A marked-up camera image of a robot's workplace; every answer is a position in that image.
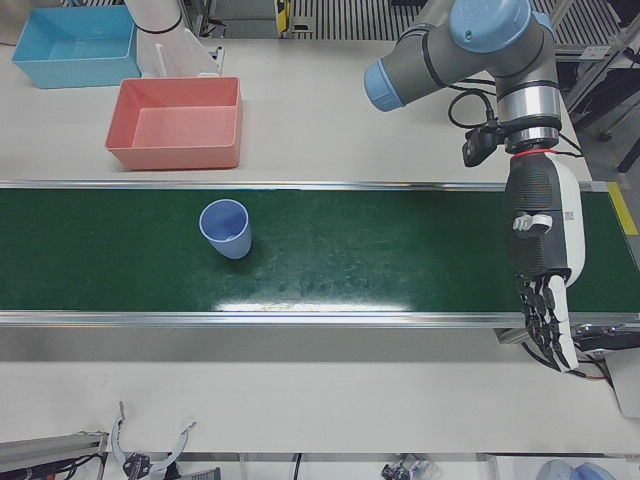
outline cable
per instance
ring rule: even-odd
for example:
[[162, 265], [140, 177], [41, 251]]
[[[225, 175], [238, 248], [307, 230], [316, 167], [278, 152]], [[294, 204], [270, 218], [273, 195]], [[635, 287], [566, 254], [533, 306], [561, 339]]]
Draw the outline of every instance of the cable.
[[106, 458], [95, 453], [93, 455], [85, 455], [83, 457], [36, 465], [35, 467], [28, 469], [22, 468], [11, 472], [0, 473], [0, 480], [24, 480], [25, 477], [37, 479], [60, 473], [67, 473], [65, 480], [68, 480], [76, 474], [79, 467], [94, 458], [100, 458], [100, 461], [104, 465]]
[[478, 127], [482, 127], [485, 123], [476, 123], [476, 124], [466, 124], [466, 123], [460, 123], [458, 122], [455, 118], [453, 118], [453, 108], [456, 106], [456, 104], [462, 100], [465, 97], [470, 97], [470, 96], [474, 96], [474, 97], [478, 97], [480, 98], [483, 103], [484, 106], [486, 108], [486, 116], [487, 116], [487, 122], [489, 122], [490, 120], [495, 119], [495, 114], [493, 112], [493, 107], [491, 106], [491, 102], [489, 101], [489, 99], [487, 98], [487, 96], [485, 95], [484, 90], [480, 90], [477, 88], [465, 88], [463, 89], [463, 92], [461, 94], [459, 94], [457, 97], [455, 97], [451, 103], [449, 104], [449, 110], [447, 111], [447, 116], [449, 117], [449, 121], [451, 123], [453, 123], [456, 127], [459, 128], [465, 128], [465, 129], [471, 129], [471, 128], [478, 128]]
[[[529, 347], [529, 345], [527, 345], [527, 342], [522, 342], [520, 345], [522, 345], [522, 348], [524, 348], [525, 352], [527, 352], [529, 354], [529, 356], [531, 358], [533, 358], [536, 362], [544, 365], [547, 368], [551, 368], [553, 370], [555, 370], [556, 372], [560, 371], [560, 368], [558, 368], [557, 365], [554, 365], [553, 363], [549, 362], [548, 360], [543, 359], [542, 357], [538, 356], [533, 350], [531, 350], [531, 348]], [[567, 372], [570, 375], [573, 375], [575, 377], [579, 377], [579, 378], [583, 378], [585, 380], [606, 380], [606, 377], [593, 377], [590, 375], [587, 375], [584, 372], [580, 372], [578, 370], [568, 370]]]
[[557, 155], [567, 155], [569, 157], [574, 157], [574, 158], [584, 158], [584, 155], [580, 155], [578, 153], [573, 153], [573, 152], [558, 152], [557, 150], [554, 150], [555, 153]]
[[561, 139], [563, 139], [565, 142], [567, 142], [569, 145], [571, 145], [573, 148], [575, 148], [580, 153], [580, 155], [582, 156], [582, 149], [580, 148], [580, 145], [578, 145], [577, 143], [573, 142], [570, 138], [568, 138], [562, 132], [558, 132], [558, 135], [560, 135]]
[[293, 472], [293, 480], [298, 480], [298, 473], [300, 472], [300, 462], [302, 462], [302, 453], [296, 455], [296, 469]]
[[458, 85], [449, 85], [448, 88], [450, 88], [451, 90], [457, 90], [459, 92], [468, 92], [471, 90], [475, 90], [477, 92], [482, 92], [485, 95], [491, 95], [492, 97], [496, 96], [495, 92], [490, 92], [489, 90], [483, 90], [481, 88], [459, 87]]
[[493, 80], [482, 80], [480, 78], [465, 78], [464, 80], [460, 80], [458, 83], [473, 83], [476, 85], [490, 85], [492, 87], [496, 86], [496, 82]]

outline metal frame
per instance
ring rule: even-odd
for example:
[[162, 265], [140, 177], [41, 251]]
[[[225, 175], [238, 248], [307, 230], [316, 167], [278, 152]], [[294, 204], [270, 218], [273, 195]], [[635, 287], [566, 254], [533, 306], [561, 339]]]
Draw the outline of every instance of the metal frame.
[[[19, 442], [0, 443], [0, 472], [83, 457], [102, 455], [106, 451], [109, 434], [105, 432], [77, 433], [65, 437], [39, 438]], [[98, 480], [104, 473], [100, 463]]]
[[[570, 314], [571, 323], [640, 326], [640, 313]], [[315, 327], [315, 328], [522, 328], [520, 312], [80, 312], [7, 310], [0, 327]]]
[[613, 45], [612, 53], [606, 61], [593, 62], [593, 65], [587, 70], [582, 78], [578, 79], [576, 85], [573, 86], [569, 94], [565, 97], [567, 110], [573, 115], [574, 110], [587, 94], [604, 78], [610, 70], [610, 66], [622, 56], [622, 52], [629, 43], [640, 34], [640, 15], [629, 24], [625, 29], [624, 36], [615, 45]]
[[[444, 192], [503, 192], [498, 182], [211, 182], [207, 180], [0, 180], [0, 189], [147, 189], [147, 190], [417, 190]], [[608, 192], [602, 181], [580, 182], [583, 192]]]

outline conveyor belt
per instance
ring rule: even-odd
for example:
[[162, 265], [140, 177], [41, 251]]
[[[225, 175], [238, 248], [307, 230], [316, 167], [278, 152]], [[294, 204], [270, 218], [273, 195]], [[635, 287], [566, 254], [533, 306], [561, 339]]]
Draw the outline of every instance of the conveyor belt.
[[[243, 202], [254, 246], [218, 255], [198, 216]], [[606, 193], [583, 193], [573, 312], [640, 312], [640, 273]], [[0, 190], [0, 310], [517, 312], [502, 194]]]

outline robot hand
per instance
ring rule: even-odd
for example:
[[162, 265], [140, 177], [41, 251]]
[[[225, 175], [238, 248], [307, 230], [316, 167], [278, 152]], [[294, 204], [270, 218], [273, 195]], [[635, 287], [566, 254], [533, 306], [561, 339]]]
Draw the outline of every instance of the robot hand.
[[549, 151], [511, 160], [505, 189], [509, 257], [522, 279], [525, 326], [542, 354], [560, 371], [578, 368], [566, 287], [585, 260], [580, 188]]

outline light blue cup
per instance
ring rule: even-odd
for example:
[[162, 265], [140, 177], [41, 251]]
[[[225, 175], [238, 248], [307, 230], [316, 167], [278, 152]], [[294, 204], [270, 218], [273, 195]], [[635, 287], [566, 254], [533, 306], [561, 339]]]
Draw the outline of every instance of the light blue cup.
[[240, 202], [217, 200], [200, 214], [200, 231], [219, 253], [238, 260], [251, 250], [249, 213]]

